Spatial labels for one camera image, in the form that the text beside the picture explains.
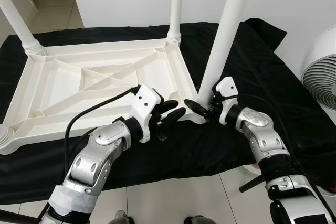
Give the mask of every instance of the robotic hand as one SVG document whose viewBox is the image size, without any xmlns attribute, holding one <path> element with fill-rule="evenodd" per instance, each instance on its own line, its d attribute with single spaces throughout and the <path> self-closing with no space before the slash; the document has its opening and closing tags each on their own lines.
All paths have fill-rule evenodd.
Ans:
<svg viewBox="0 0 336 224">
<path fill-rule="evenodd" d="M 112 163 L 133 141 L 145 143 L 153 132 L 163 138 L 162 131 L 186 112 L 185 108 L 179 108 L 162 119 L 161 114 L 176 108 L 177 101 L 164 102 L 162 96 L 147 86 L 134 88 L 133 93 L 135 99 L 128 119 L 118 118 L 89 135 L 87 146 L 74 159 L 63 184 L 52 192 L 42 223 L 89 223 Z"/>
<path fill-rule="evenodd" d="M 209 122 L 231 123 L 249 140 L 251 151 L 266 181 L 274 224 L 332 224 L 333 214 L 318 190 L 313 188 L 293 160 L 273 120 L 266 114 L 238 106 L 238 91 L 232 77 L 213 87 L 209 109 L 185 100 L 185 104 Z"/>
</svg>

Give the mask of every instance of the white tile floor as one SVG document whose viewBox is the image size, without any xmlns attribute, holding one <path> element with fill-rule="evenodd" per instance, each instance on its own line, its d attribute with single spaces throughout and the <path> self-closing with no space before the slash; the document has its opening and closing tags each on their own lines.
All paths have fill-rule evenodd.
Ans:
<svg viewBox="0 0 336 224">
<path fill-rule="evenodd" d="M 33 33 L 83 28 L 75 0 L 35 0 L 35 3 L 38 13 L 30 25 Z M 196 214 L 212 218 L 218 224 L 269 224 L 270 200 L 265 185 L 243 194 L 238 190 L 254 177 L 239 167 L 211 177 L 169 179 L 104 191 L 91 223 L 107 224 L 117 210 L 124 210 L 137 224 L 182 224 L 185 217 Z M 30 202 L 0 209 L 37 217 L 45 203 Z"/>
</svg>

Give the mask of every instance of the white fan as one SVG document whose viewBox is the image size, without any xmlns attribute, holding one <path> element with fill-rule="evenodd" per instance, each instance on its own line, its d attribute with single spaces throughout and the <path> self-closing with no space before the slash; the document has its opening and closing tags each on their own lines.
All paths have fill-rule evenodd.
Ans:
<svg viewBox="0 0 336 224">
<path fill-rule="evenodd" d="M 316 38 L 302 63 L 301 81 L 319 103 L 336 110 L 336 25 Z"/>
</svg>

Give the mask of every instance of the white tape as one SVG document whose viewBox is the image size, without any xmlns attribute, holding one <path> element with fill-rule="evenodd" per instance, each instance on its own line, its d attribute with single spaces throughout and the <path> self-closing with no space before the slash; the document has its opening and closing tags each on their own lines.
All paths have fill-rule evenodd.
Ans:
<svg viewBox="0 0 336 224">
<path fill-rule="evenodd" d="M 49 204 L 62 216 L 71 211 L 89 214 L 93 212 L 97 199 L 98 196 L 79 193 L 65 186 L 56 186 Z"/>
</svg>

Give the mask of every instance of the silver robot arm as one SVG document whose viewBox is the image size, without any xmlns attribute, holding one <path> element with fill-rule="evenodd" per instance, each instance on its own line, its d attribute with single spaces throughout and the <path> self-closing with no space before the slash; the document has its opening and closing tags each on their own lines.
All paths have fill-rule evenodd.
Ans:
<svg viewBox="0 0 336 224">
<path fill-rule="evenodd" d="M 153 89 L 141 86 L 132 103 L 129 118 L 117 119 L 89 135 L 88 144 L 75 157 L 62 185 L 56 186 L 43 224 L 86 224 L 111 171 L 111 165 L 134 141 L 150 139 L 151 124 L 161 121 L 161 113 L 175 108 L 177 101 L 163 101 Z M 185 108 L 174 110 L 166 118 L 178 119 Z"/>
<path fill-rule="evenodd" d="M 238 106 L 238 91 L 231 77 L 213 87 L 209 109 L 185 100 L 185 104 L 209 122 L 232 123 L 249 141 L 266 181 L 274 224 L 333 224 L 330 212 L 294 162 L 266 114 Z"/>
</svg>

